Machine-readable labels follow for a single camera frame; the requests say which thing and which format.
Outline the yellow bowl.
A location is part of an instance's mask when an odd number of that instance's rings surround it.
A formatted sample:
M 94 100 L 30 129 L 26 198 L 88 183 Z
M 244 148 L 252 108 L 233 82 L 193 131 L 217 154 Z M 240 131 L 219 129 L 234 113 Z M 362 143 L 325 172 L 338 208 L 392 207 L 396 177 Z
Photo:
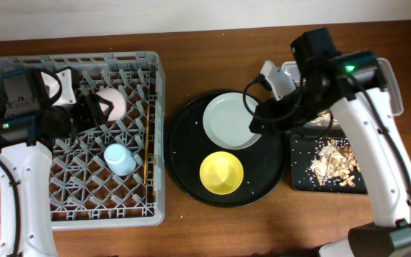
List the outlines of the yellow bowl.
M 236 191 L 242 184 L 243 177 L 244 168 L 240 160 L 225 151 L 216 151 L 206 156 L 199 169 L 203 186 L 220 196 Z

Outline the food scraps pile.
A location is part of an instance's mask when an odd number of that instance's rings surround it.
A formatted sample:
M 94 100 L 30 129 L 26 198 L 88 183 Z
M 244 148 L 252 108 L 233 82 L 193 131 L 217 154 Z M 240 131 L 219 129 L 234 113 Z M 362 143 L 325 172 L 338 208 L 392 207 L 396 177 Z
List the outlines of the food scraps pile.
M 360 172 L 355 153 L 344 139 L 327 138 L 317 148 L 310 170 L 314 173 L 320 186 L 338 184 L 340 187 L 355 187 L 356 176 Z

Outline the pink plastic cup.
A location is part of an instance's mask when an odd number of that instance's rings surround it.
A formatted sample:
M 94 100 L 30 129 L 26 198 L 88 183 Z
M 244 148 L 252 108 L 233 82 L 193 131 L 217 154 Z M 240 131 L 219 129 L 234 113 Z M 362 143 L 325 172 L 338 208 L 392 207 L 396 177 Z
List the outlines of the pink plastic cup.
M 114 88 L 102 89 L 96 92 L 100 97 L 99 106 L 107 121 L 116 121 L 126 114 L 126 99 Z

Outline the light blue plastic cup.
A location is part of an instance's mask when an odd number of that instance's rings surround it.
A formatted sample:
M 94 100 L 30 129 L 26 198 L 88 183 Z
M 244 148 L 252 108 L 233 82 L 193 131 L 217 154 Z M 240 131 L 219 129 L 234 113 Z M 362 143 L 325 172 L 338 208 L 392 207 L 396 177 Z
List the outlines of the light blue plastic cup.
M 109 145 L 103 156 L 107 166 L 118 176 L 133 173 L 138 165 L 131 151 L 119 143 Z

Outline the brown wooden chopstick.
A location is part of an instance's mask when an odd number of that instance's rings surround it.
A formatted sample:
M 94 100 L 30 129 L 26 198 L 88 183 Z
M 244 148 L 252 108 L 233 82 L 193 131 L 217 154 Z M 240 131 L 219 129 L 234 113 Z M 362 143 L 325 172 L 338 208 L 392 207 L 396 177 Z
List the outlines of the brown wooden chopstick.
M 156 165 L 157 165 L 157 160 L 156 160 L 157 155 L 154 153 L 153 154 L 153 175 L 152 175 L 152 189 L 153 189 L 153 197 L 156 200 Z
M 145 148 L 144 148 L 144 164 L 143 164 L 143 184 L 147 185 L 148 181 L 148 145 L 149 145 L 149 128 L 150 128 L 151 107 L 150 104 L 146 113 L 146 132 L 145 132 Z

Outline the gold foil snack wrapper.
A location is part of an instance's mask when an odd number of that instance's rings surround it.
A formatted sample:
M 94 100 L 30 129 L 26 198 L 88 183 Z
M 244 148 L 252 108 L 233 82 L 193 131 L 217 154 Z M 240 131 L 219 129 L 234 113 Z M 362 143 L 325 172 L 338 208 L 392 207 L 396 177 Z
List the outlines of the gold foil snack wrapper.
M 311 121 L 314 126 L 328 126 L 332 124 L 332 127 L 339 126 L 339 122 L 336 118 L 331 118 L 331 113 L 329 111 L 324 111 L 318 115 L 318 117 Z

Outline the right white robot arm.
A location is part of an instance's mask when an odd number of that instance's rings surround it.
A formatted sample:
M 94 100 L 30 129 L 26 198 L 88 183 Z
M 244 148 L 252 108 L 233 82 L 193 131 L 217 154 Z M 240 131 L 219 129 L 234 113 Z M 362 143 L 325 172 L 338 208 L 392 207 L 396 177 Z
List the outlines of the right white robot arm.
M 397 130 L 387 82 L 370 51 L 343 54 L 325 28 L 290 45 L 298 83 L 266 61 L 255 82 L 273 97 L 252 112 L 254 133 L 285 133 L 329 111 L 362 169 L 372 223 L 318 246 L 314 256 L 411 256 L 411 161 Z

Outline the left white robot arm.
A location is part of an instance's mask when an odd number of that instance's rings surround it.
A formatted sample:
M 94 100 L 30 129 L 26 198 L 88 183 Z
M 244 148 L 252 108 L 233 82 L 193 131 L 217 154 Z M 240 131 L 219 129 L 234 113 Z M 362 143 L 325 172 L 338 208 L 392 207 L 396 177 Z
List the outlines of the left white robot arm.
M 57 139 L 116 121 L 126 100 L 113 88 L 77 93 L 77 70 L 19 69 L 1 76 L 0 256 L 56 256 L 49 174 Z

